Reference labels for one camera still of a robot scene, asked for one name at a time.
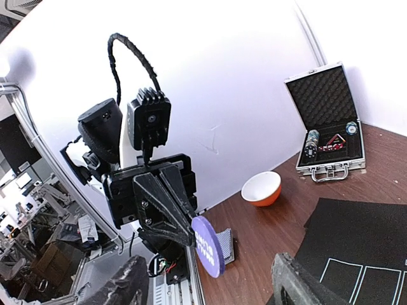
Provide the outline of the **blue playing card deck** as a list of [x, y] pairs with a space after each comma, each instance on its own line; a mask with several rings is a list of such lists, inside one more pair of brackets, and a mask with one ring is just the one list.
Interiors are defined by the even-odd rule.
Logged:
[[233, 246], [233, 233], [230, 228], [216, 234], [225, 264], [229, 264], [235, 260], [235, 251]]

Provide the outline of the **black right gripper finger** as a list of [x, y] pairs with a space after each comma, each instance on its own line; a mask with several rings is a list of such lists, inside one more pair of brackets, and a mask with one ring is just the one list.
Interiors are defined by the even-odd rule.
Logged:
[[277, 253], [272, 268], [272, 304], [346, 304], [319, 283], [289, 253]]

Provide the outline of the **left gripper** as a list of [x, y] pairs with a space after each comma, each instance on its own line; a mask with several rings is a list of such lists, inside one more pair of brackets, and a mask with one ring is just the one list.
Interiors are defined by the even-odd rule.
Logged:
[[[191, 222], [196, 217], [197, 191], [191, 158], [176, 154], [106, 173], [102, 187], [116, 228], [138, 220], [149, 235], [194, 247]], [[93, 295], [78, 304], [147, 304], [146, 259], [135, 255]]]

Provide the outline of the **purple small blind button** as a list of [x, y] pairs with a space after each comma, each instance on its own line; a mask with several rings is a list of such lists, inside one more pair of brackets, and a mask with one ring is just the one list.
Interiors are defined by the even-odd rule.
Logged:
[[191, 227], [195, 234], [198, 258], [204, 269], [211, 277], [220, 277], [225, 271], [225, 261], [214, 228], [201, 215], [192, 219]]

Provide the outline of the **poker chip stack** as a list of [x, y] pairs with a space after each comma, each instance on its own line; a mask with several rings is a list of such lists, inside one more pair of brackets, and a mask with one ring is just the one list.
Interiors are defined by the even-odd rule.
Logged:
[[310, 130], [304, 146], [306, 160], [314, 159], [317, 156], [320, 133], [317, 130]]

